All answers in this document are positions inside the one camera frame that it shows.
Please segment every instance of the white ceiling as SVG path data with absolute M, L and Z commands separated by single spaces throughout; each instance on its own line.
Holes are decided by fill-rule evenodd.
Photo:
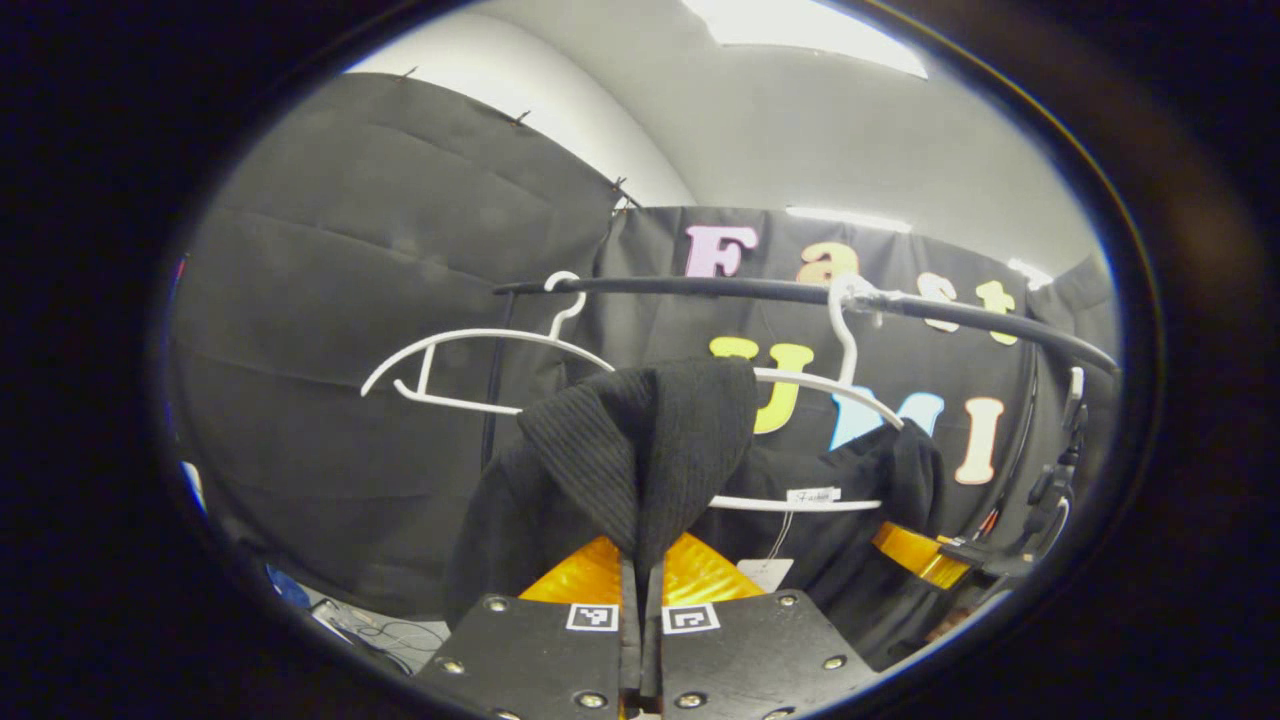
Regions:
M 512 23 L 582 68 L 699 204 L 902 219 L 1055 275 L 1096 249 L 1034 142 L 923 54 L 927 81 L 809 50 L 721 47 L 680 0 L 488 0 L 465 12 Z

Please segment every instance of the white price tag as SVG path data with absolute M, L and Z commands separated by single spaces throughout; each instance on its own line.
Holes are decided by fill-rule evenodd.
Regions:
M 739 560 L 737 569 L 749 580 L 759 585 L 764 592 L 773 592 L 782 584 L 782 578 L 787 575 L 791 564 L 790 557 L 774 557 L 773 560 Z
M 787 491 L 787 502 L 836 502 L 840 488 L 797 488 Z

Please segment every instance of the ceiling light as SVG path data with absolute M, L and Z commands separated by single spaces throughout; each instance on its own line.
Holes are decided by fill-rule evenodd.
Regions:
M 1027 283 L 1028 290 L 1039 290 L 1048 283 L 1053 282 L 1053 275 L 1046 273 L 1044 270 L 1032 268 L 1027 263 L 1023 263 L 1018 258 L 1009 261 L 1009 266 L 1018 270 L 1019 273 L 1027 275 L 1030 282 Z
M 868 228 L 878 228 L 891 232 L 911 232 L 911 224 L 892 218 L 879 218 L 877 215 L 864 215 L 863 213 L 849 213 L 846 210 L 824 210 L 822 208 L 796 208 L 787 205 L 787 214 L 796 218 L 813 218 L 815 220 L 835 220 L 837 223 L 850 223 Z
M 778 45 L 858 58 L 928 78 L 919 58 L 883 32 L 813 0 L 684 0 L 721 45 Z

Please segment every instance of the black knit fabric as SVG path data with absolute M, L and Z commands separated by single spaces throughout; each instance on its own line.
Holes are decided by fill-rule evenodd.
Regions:
M 937 448 L 910 420 L 818 456 L 753 447 L 755 383 L 745 360 L 685 360 L 594 375 L 525 410 L 525 442 L 494 459 L 467 509 L 447 619 L 485 592 L 518 594 L 600 534 L 635 560 L 641 583 L 685 530 L 733 562 L 764 557 L 782 515 L 708 509 L 716 495 L 786 500 L 788 489 L 837 487 L 841 500 L 883 506 L 797 514 L 778 555 L 795 560 L 783 587 L 806 591 L 873 666 L 904 635 L 927 632 L 918 625 L 932 612 L 920 609 L 938 593 L 870 537 L 886 519 L 937 532 Z M 910 607 L 897 609 L 902 593 Z

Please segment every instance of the white clothes hanger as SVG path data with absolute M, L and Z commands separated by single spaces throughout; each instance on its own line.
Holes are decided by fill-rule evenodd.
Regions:
M 577 275 L 567 270 L 561 270 L 553 273 L 544 283 L 545 290 L 552 290 L 556 283 L 562 279 L 577 279 Z M 858 345 L 854 341 L 852 333 L 844 322 L 842 301 L 849 295 L 850 288 L 858 281 L 863 281 L 859 275 L 841 275 L 840 278 L 833 278 L 831 284 L 831 292 L 828 293 L 828 314 L 832 319 L 832 328 L 836 331 L 836 336 L 840 338 L 840 343 L 845 348 L 845 356 L 841 361 L 840 380 L 832 380 L 823 378 L 820 375 L 813 375 L 809 373 L 792 373 L 787 370 L 777 370 L 772 368 L 754 368 L 755 377 L 762 380 L 769 382 L 785 382 L 794 383 L 800 387 L 806 387 L 810 389 L 817 389 L 822 392 L 828 392 L 833 395 L 840 395 L 847 397 L 855 402 L 870 407 L 879 415 L 882 415 L 890 425 L 895 429 L 902 429 L 902 419 L 899 418 L 892 410 L 888 409 L 883 402 L 876 398 L 868 397 L 859 393 L 850 386 L 852 379 L 854 368 L 858 361 Z M 488 402 L 474 402 L 470 400 L 457 400 L 453 397 L 444 397 L 440 395 L 426 393 L 426 380 L 431 370 L 431 360 L 435 355 L 435 346 L 442 342 L 448 342 L 452 340 L 463 338 L 477 338 L 477 337 L 503 337 L 515 340 L 527 340 L 530 342 L 538 342 L 541 345 L 550 345 L 561 350 L 585 357 L 591 363 L 604 368 L 608 372 L 613 372 L 613 366 L 605 363 L 603 359 L 593 355 L 591 352 L 582 350 L 581 347 L 564 342 L 559 340 L 561 325 L 566 319 L 572 318 L 582 311 L 586 305 L 586 293 L 577 293 L 577 302 L 567 310 L 562 310 L 552 320 L 550 332 L 541 336 L 536 333 L 524 332 L 524 331 L 508 331 L 508 329 L 490 329 L 490 328 L 476 328 L 466 331 L 451 331 L 444 333 L 438 333 L 431 337 L 420 340 L 412 345 L 408 345 L 383 361 L 369 375 L 365 384 L 360 388 L 361 397 L 369 393 L 374 383 L 387 373 L 393 365 L 401 360 L 408 357 L 410 355 L 420 351 L 425 351 L 422 359 L 422 369 L 417 378 L 417 389 L 410 389 L 399 378 L 393 380 L 396 389 L 408 400 L 416 402 L 426 402 L 429 405 L 445 405 L 449 407 L 460 407 L 462 410 L 479 410 L 481 413 L 497 413 L 500 415 L 518 415 L 520 407 L 509 407 L 506 405 L 492 405 Z M 751 497 L 728 497 L 728 496 L 716 496 L 710 501 L 710 507 L 722 507 L 726 510 L 758 510 L 768 512 L 845 512 L 851 510 L 873 510 L 881 506 L 878 500 L 852 500 L 844 502 L 799 502 L 799 501 L 785 501 L 785 500 L 758 500 Z

